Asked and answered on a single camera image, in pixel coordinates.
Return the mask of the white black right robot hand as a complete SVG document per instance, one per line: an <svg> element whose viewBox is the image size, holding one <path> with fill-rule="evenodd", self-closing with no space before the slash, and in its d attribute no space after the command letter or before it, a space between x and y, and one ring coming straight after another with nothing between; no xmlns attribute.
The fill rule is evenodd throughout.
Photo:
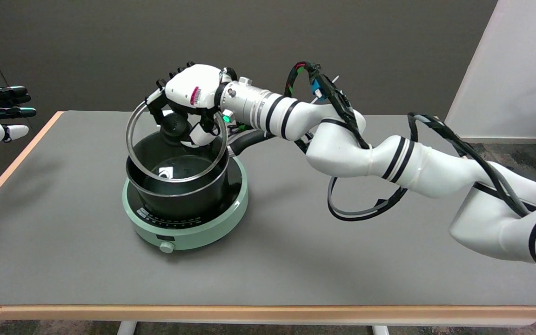
<svg viewBox="0 0 536 335"><path fill-rule="evenodd" d="M222 69L208 64L188 63L170 74L168 81L157 81L157 89L144 100L145 106L158 125L169 106L173 113L187 119L188 115L201 117L187 135L176 135L176 139L187 147L202 147L210 144L219 134L214 116L221 112L219 100L225 86L238 80L236 71L230 67Z"/></svg>

